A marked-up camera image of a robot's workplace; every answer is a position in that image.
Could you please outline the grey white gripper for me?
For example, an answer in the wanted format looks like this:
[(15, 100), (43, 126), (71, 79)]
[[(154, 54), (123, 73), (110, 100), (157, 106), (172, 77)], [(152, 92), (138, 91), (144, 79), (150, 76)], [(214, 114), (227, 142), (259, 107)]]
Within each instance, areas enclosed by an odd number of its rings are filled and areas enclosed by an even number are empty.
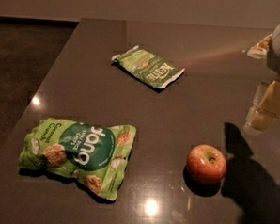
[[(273, 30), (272, 34), (252, 46), (247, 55), (257, 60), (267, 58), (268, 66), (280, 74), (280, 25)], [(243, 130), (248, 135), (259, 136), (271, 128), (279, 118), (280, 77), (271, 82), (259, 83)]]

